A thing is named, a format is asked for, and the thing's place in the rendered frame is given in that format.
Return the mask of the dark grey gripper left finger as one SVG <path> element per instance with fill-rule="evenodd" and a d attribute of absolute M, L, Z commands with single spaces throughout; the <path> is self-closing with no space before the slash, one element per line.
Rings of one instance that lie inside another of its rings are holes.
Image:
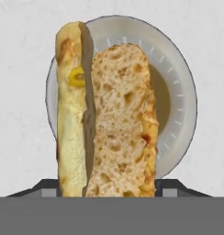
<path fill-rule="evenodd" d="M 59 181 L 57 179 L 42 179 L 32 188 L 14 193 L 10 197 L 61 197 Z"/>

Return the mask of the split yellow bread bun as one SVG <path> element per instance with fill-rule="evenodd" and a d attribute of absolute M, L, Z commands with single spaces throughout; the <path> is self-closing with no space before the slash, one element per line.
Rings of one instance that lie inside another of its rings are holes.
<path fill-rule="evenodd" d="M 77 21 L 57 33 L 55 57 L 62 196 L 154 196 L 159 122 L 145 53 L 131 43 L 96 52 Z"/>

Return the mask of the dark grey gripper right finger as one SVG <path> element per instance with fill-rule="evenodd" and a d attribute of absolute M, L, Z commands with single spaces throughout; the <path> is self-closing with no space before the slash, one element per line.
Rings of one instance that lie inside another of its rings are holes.
<path fill-rule="evenodd" d="M 177 179 L 156 179 L 156 197 L 208 197 L 208 195 L 185 187 Z"/>

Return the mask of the white round plate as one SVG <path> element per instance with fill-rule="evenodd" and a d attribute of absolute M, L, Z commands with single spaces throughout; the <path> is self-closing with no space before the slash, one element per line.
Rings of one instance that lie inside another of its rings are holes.
<path fill-rule="evenodd" d="M 164 177 L 183 159 L 196 129 L 196 87 L 183 54 L 158 28 L 135 17 L 103 16 L 86 25 L 94 52 L 129 42 L 146 54 L 160 123 L 156 176 Z"/>

